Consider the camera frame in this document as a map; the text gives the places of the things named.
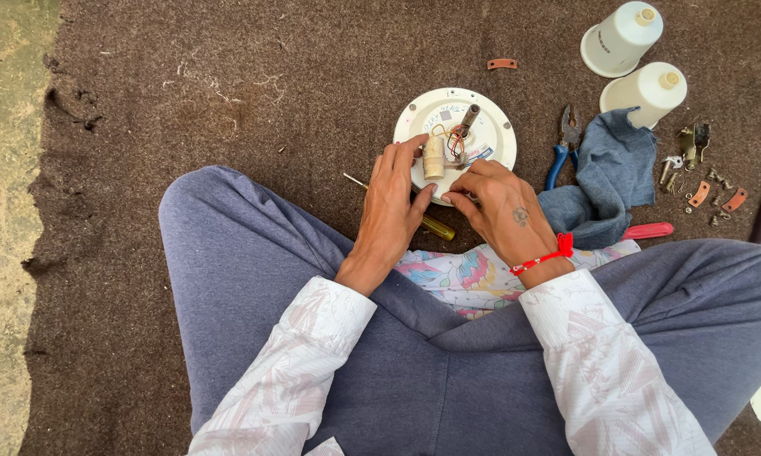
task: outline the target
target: blue-handled pliers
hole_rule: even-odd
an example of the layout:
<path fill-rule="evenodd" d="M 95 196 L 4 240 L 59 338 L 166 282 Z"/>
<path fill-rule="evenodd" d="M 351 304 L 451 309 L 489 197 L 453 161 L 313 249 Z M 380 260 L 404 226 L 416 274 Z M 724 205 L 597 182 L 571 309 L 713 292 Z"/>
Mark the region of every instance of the blue-handled pliers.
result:
<path fill-rule="evenodd" d="M 566 162 L 566 157 L 571 158 L 571 164 L 577 170 L 577 147 L 580 145 L 580 112 L 572 104 L 566 105 L 563 110 L 563 117 L 560 118 L 560 141 L 555 146 L 555 163 L 549 169 L 547 176 L 547 186 L 544 190 L 555 188 L 555 181 L 558 180 L 558 174 Z"/>

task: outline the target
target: screwdriver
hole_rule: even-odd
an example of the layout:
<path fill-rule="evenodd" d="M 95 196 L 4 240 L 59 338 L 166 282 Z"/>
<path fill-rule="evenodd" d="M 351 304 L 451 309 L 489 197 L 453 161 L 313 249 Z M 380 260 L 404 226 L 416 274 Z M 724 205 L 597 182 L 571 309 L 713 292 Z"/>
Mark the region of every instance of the screwdriver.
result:
<path fill-rule="evenodd" d="M 347 173 L 342 173 L 342 174 L 344 174 L 344 176 L 347 179 L 349 179 L 349 180 L 355 182 L 357 185 L 360 185 L 361 187 L 363 187 L 365 190 L 369 190 L 369 186 L 366 185 L 365 183 L 355 179 L 354 177 L 350 176 Z M 445 239 L 446 241 L 449 241 L 449 240 L 453 239 L 453 235 L 455 234 L 453 229 L 451 229 L 450 227 L 448 227 L 446 225 L 443 225 L 440 222 L 437 222 L 436 220 L 434 220 L 433 218 L 429 217 L 426 214 L 422 215 L 422 222 L 420 223 L 420 226 L 422 226 L 426 230 L 430 231 L 431 233 L 436 234 L 440 238 Z"/>

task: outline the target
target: shirt sleeve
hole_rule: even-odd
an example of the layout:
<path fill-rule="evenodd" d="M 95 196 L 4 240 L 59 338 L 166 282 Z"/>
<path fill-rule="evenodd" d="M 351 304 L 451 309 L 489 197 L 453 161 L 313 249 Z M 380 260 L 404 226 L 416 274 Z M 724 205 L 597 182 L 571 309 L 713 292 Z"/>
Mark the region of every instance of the shirt sleeve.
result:
<path fill-rule="evenodd" d="M 333 373 L 345 363 L 375 308 L 350 288 L 312 278 L 195 434 L 189 454 L 301 454 L 321 423 Z M 341 453 L 334 439 L 316 450 L 324 447 L 329 450 L 324 453 Z"/>
<path fill-rule="evenodd" d="M 656 357 L 588 270 L 520 296 L 576 456 L 715 454 Z"/>

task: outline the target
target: grey pants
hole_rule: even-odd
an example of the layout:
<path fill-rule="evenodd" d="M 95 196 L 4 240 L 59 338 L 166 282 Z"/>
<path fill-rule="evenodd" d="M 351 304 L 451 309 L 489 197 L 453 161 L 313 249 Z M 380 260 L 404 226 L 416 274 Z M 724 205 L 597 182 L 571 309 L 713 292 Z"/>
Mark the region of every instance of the grey pants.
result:
<path fill-rule="evenodd" d="M 186 174 L 159 212 L 192 387 L 192 431 L 243 375 L 310 277 L 353 243 L 245 175 Z M 663 244 L 593 271 L 711 441 L 761 385 L 761 246 Z M 519 305 L 468 321 L 392 272 L 336 372 L 305 451 L 564 454 L 563 418 Z"/>

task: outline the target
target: tattoo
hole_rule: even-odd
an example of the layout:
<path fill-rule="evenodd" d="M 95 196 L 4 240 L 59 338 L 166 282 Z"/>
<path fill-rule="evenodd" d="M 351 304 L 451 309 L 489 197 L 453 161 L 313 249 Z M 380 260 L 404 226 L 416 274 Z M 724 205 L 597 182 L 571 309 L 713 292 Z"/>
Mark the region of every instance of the tattoo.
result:
<path fill-rule="evenodd" d="M 529 218 L 529 211 L 525 208 L 516 208 L 512 211 L 512 220 L 515 220 L 519 225 L 527 226 L 527 219 Z"/>

